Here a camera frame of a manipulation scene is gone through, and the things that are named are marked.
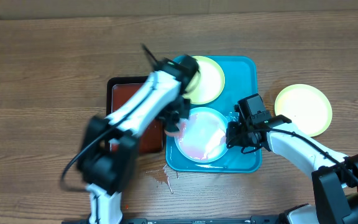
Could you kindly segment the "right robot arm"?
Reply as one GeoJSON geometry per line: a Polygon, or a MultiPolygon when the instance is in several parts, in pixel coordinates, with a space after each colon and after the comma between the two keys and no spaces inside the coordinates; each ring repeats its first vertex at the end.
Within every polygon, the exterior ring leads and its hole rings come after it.
{"type": "Polygon", "coordinates": [[[245,153],[265,148],[278,154],[312,181],[314,205],[304,204],[278,215],[277,223],[358,224],[358,154],[347,156],[301,132],[283,115],[272,116],[259,94],[234,105],[239,113],[226,129],[226,146],[245,153]]]}

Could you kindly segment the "light blue plate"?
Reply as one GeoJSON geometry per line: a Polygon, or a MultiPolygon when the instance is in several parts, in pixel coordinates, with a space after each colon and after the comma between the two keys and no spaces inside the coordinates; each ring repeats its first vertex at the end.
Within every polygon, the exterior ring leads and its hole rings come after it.
{"type": "Polygon", "coordinates": [[[174,137],[175,144],[193,162],[214,162],[227,152],[227,125],[227,119],[217,110],[193,108],[189,118],[180,122],[180,132],[174,137]]]}

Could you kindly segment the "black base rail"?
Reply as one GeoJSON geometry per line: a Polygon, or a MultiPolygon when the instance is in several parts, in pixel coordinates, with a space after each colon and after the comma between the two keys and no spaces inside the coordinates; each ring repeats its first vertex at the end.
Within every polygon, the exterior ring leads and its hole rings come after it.
{"type": "Polygon", "coordinates": [[[210,219],[159,219],[148,220],[146,218],[123,219],[120,224],[289,224],[290,222],[279,215],[253,215],[249,218],[210,218],[210,219]]]}

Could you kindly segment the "yellow-green plate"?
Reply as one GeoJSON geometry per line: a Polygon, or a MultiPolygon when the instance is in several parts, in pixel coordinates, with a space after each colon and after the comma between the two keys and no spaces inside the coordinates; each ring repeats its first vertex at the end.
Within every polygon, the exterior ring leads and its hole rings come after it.
{"type": "Polygon", "coordinates": [[[184,98],[194,105],[203,105],[214,101],[223,91],[225,75],[221,66],[213,59],[193,56],[199,70],[185,90],[184,98]]]}
{"type": "Polygon", "coordinates": [[[326,95],[306,84],[285,87],[276,97],[275,114],[284,115],[310,137],[328,129],[333,118],[333,109],[326,95]]]}

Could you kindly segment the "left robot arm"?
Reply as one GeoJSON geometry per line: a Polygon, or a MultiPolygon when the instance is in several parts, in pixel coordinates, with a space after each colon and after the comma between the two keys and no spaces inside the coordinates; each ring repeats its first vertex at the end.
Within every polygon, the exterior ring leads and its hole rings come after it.
{"type": "Polygon", "coordinates": [[[189,117],[190,101],[183,97],[199,70],[195,58],[180,63],[154,61],[154,69],[137,92],[118,110],[90,119],[76,167],[86,182],[91,213],[88,223],[120,223],[121,193],[134,171],[140,137],[159,119],[171,133],[189,117]]]}

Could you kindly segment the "blue plastic tray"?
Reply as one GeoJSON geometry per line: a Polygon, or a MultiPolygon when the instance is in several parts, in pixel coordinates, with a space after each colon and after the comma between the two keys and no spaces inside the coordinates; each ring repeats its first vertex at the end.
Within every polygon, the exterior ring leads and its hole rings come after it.
{"type": "MultiPolygon", "coordinates": [[[[228,121],[234,121],[238,118],[234,105],[240,99],[258,92],[255,63],[245,56],[197,56],[200,61],[208,58],[222,68],[225,86],[217,99],[203,105],[192,104],[191,109],[210,108],[214,114],[222,114],[228,121]]],[[[240,147],[229,149],[212,162],[191,161],[180,152],[172,137],[166,138],[165,157],[168,166],[180,172],[252,173],[262,164],[262,151],[242,154],[240,147]]]]}

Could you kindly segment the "black tray with red water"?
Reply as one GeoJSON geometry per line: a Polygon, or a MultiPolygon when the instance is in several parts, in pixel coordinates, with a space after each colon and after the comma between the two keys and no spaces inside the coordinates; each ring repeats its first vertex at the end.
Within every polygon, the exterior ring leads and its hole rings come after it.
{"type": "MultiPolygon", "coordinates": [[[[107,83],[106,114],[119,109],[143,85],[144,77],[113,77],[107,83]]],[[[139,143],[140,154],[160,153],[165,142],[163,126],[153,120],[144,131],[139,143]]]]}

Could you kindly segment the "green and orange sponge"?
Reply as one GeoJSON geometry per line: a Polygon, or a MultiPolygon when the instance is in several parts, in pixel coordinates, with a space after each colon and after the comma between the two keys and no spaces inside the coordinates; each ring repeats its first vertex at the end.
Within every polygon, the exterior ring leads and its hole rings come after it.
{"type": "Polygon", "coordinates": [[[164,133],[170,137],[182,136],[185,129],[184,124],[176,124],[176,127],[169,126],[168,129],[164,130],[164,133]]]}

